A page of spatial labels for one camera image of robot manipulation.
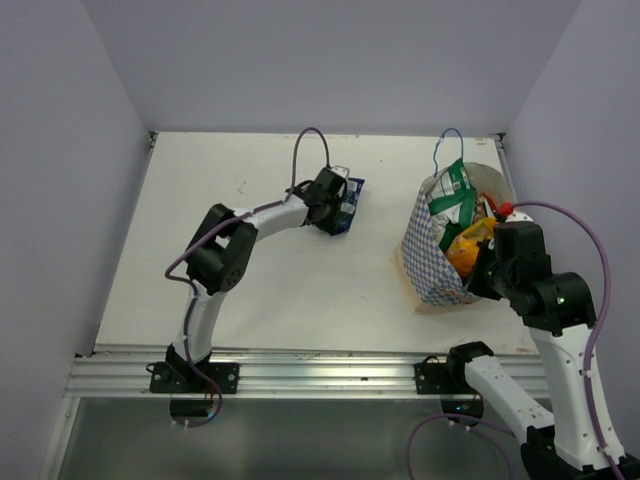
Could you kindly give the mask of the dark blue chips bag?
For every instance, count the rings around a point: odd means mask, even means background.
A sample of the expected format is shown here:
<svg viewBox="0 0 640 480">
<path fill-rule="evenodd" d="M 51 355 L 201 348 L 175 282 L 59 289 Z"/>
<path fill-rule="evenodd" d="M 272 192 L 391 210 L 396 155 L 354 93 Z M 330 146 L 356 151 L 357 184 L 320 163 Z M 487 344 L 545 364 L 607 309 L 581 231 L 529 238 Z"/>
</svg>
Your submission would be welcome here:
<svg viewBox="0 0 640 480">
<path fill-rule="evenodd" d="M 347 180 L 346 190 L 335 215 L 334 224 L 329 230 L 331 235 L 340 235 L 350 230 L 364 184 L 363 178 L 352 177 Z"/>
</svg>

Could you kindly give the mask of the orange snack bag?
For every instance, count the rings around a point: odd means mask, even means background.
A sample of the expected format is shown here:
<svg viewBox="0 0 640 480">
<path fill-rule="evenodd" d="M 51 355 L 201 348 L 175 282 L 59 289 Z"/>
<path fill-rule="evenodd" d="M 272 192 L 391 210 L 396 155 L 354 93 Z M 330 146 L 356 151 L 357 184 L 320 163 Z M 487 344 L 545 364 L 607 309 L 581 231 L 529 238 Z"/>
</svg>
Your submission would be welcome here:
<svg viewBox="0 0 640 480">
<path fill-rule="evenodd" d="M 485 217 L 455 237 L 446 258 L 457 274 L 465 279 L 471 275 L 479 255 L 480 244 L 494 237 L 494 229 L 498 221 L 494 217 Z"/>
</svg>

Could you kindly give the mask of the blue checkered paper bag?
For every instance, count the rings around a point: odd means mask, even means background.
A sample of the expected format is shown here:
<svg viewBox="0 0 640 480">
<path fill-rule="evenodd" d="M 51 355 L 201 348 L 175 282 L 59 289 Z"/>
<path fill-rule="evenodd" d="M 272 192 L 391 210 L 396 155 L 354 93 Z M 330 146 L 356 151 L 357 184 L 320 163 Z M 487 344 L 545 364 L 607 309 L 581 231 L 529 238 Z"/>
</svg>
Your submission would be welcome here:
<svg viewBox="0 0 640 480">
<path fill-rule="evenodd" d="M 479 301 L 468 291 L 466 278 L 457 274 L 440 249 L 426 200 L 439 177 L 458 159 L 463 160 L 476 190 L 472 224 L 492 216 L 499 204 L 514 199 L 502 169 L 474 161 L 459 129 L 449 127 L 440 134 L 432 153 L 433 172 L 419 187 L 405 233 L 392 257 L 415 313 L 443 313 Z"/>
</svg>

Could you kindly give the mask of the green snack bag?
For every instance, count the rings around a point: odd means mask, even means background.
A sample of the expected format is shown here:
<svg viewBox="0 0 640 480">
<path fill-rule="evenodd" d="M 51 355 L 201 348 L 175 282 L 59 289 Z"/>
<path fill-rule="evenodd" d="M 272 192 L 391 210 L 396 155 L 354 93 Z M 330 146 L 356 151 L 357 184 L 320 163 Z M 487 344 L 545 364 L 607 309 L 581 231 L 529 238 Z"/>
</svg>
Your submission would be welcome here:
<svg viewBox="0 0 640 480">
<path fill-rule="evenodd" d="M 462 159 L 456 160 L 426 196 L 433 233 L 446 252 L 454 239 L 472 224 L 476 190 Z"/>
</svg>

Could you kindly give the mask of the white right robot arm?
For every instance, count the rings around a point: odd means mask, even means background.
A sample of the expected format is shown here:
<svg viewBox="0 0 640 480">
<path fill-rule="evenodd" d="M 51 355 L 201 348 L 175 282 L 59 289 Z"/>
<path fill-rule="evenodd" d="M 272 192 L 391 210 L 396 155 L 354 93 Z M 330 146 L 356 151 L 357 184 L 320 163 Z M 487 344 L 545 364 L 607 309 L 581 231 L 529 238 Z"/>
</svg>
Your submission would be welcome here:
<svg viewBox="0 0 640 480">
<path fill-rule="evenodd" d="M 636 479 L 639 461 L 611 424 L 599 369 L 587 342 L 595 331 L 591 291 L 579 275 L 555 274 L 541 227 L 496 226 L 469 280 L 482 298 L 509 302 L 539 353 L 552 407 L 545 409 L 501 367 L 482 342 L 450 349 L 445 379 L 486 399 L 520 444 L 532 479 Z"/>
</svg>

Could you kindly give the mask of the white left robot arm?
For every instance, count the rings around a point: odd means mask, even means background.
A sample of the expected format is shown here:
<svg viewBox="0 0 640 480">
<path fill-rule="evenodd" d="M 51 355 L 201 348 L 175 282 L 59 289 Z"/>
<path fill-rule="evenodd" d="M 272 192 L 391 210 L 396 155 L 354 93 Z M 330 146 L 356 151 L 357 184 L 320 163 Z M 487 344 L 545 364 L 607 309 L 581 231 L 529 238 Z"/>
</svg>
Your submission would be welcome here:
<svg viewBox="0 0 640 480">
<path fill-rule="evenodd" d="M 182 390 L 197 392 L 209 380 L 204 364 L 222 302 L 242 280 L 256 243 L 287 229 L 333 226 L 348 176 L 347 168 L 324 167 L 315 179 L 293 186 L 274 202 L 248 209 L 210 208 L 184 253 L 165 271 L 166 279 L 189 288 L 184 320 L 165 357 Z"/>
</svg>

